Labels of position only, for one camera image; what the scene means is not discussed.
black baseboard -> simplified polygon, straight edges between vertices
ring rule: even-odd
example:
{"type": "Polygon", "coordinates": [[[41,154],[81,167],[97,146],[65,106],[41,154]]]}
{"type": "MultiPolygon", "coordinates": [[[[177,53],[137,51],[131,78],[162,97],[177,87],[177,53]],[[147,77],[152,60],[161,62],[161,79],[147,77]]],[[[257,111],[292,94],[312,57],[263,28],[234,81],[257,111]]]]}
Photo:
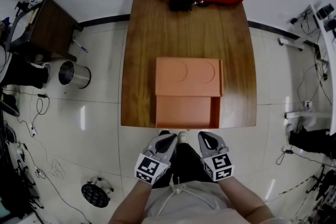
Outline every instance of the black baseboard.
{"type": "MultiPolygon", "coordinates": [[[[89,26],[94,26],[94,25],[102,25],[102,24],[108,24],[108,23],[116,23],[116,22],[122,22],[125,20],[130,20],[130,14],[123,14],[123,15],[117,15],[117,16],[110,16],[110,17],[104,17],[104,18],[99,18],[99,19],[94,19],[94,20],[87,20],[85,22],[79,23],[79,25],[81,27],[89,27],[89,26]]],[[[290,38],[290,39],[298,39],[299,36],[295,35],[293,33],[281,30],[279,28],[276,27],[272,27],[272,26],[268,26],[268,25],[264,25],[264,24],[260,24],[260,23],[256,23],[256,22],[252,22],[250,20],[247,21],[248,22],[248,26],[251,28],[257,28],[260,30],[264,30],[264,31],[268,31],[280,36],[284,36],[286,38],[290,38]]],[[[311,41],[306,40],[304,42],[304,44],[312,46],[315,50],[316,56],[318,60],[321,60],[321,53],[320,53],[320,49],[319,46],[311,41]]]]}

glove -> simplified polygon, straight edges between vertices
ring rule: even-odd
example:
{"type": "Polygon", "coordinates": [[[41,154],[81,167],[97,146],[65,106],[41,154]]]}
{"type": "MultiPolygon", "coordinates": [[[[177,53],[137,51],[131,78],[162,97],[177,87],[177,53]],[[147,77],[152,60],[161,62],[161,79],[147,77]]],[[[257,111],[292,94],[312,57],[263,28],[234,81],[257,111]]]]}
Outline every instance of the glove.
{"type": "Polygon", "coordinates": [[[211,132],[199,132],[198,141],[203,156],[204,170],[209,177],[215,182],[232,176],[234,165],[228,157],[229,148],[224,140],[211,132]]]}
{"type": "Polygon", "coordinates": [[[153,138],[139,155],[134,176],[153,185],[171,166],[170,158],[176,144],[176,134],[164,134],[153,138]]]}

forearm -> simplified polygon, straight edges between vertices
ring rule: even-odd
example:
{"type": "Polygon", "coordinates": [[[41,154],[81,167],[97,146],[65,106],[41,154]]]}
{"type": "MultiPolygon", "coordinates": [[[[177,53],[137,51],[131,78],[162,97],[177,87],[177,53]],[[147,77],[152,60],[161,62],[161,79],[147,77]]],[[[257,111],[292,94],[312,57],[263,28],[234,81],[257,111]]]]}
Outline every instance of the forearm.
{"type": "Polygon", "coordinates": [[[250,223],[274,217],[264,201],[234,177],[221,180],[218,184],[237,212],[250,223]]]}
{"type": "Polygon", "coordinates": [[[109,224],[138,224],[141,222],[152,185],[138,180],[132,191],[114,212],[109,224]]]}

orange cardboard box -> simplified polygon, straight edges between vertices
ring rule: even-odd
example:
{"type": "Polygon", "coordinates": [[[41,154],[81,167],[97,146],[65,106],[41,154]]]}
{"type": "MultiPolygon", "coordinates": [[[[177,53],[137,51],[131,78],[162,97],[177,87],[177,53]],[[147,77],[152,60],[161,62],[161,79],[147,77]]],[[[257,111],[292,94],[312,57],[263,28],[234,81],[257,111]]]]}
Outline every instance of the orange cardboard box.
{"type": "Polygon", "coordinates": [[[156,59],[156,127],[219,128],[223,65],[219,59],[156,59]]]}

person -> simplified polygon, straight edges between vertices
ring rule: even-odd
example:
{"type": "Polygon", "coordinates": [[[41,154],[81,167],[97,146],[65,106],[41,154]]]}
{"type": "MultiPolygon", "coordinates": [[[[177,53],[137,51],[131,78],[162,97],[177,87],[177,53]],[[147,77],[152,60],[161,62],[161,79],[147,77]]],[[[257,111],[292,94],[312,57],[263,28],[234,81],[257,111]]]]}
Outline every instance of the person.
{"type": "Polygon", "coordinates": [[[314,153],[323,153],[329,158],[336,158],[336,133],[329,134],[329,129],[308,132],[303,126],[295,132],[292,124],[286,126],[286,139],[289,145],[301,150],[314,153]]]}
{"type": "Polygon", "coordinates": [[[41,89],[49,81],[50,65],[34,67],[0,46],[0,87],[14,84],[41,89]]]}
{"type": "Polygon", "coordinates": [[[109,224],[287,223],[275,218],[263,200],[233,176],[214,183],[185,132],[178,134],[170,161],[171,167],[153,186],[136,183],[109,224]]]}

